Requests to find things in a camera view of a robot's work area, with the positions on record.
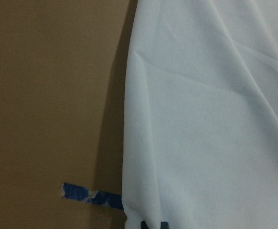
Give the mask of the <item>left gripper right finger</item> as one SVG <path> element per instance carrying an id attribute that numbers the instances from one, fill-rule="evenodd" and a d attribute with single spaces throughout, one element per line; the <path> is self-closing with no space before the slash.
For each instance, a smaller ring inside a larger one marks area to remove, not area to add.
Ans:
<path id="1" fill-rule="evenodd" d="M 169 229 L 169 223 L 166 221 L 162 221 L 160 223 L 160 229 Z"/>

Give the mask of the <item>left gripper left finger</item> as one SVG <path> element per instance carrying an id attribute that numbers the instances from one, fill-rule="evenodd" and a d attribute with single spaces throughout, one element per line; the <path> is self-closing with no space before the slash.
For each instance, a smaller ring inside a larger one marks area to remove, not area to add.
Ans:
<path id="1" fill-rule="evenodd" d="M 148 227 L 148 225 L 146 224 L 145 221 L 142 221 L 142 222 L 140 223 L 140 228 L 141 228 L 141 229 L 149 229 L 149 227 Z"/>

